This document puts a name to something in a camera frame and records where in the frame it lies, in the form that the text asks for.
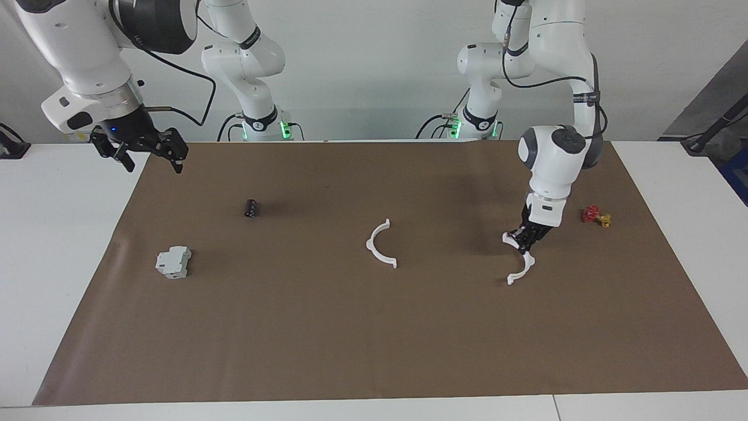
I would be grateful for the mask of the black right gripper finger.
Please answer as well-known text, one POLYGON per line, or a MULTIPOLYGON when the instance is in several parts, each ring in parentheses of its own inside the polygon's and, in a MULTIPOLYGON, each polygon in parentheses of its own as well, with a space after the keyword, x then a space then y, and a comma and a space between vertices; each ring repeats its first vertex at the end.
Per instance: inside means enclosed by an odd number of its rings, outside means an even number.
POLYGON ((97 153, 101 157, 112 158, 120 163, 126 171, 134 171, 134 161, 128 153, 127 144, 120 144, 119 147, 115 147, 105 132, 91 132, 90 142, 96 147, 97 153))
POLYGON ((157 132, 149 148, 150 154, 168 160, 177 175, 182 173, 183 162, 189 154, 189 146, 177 129, 157 132))

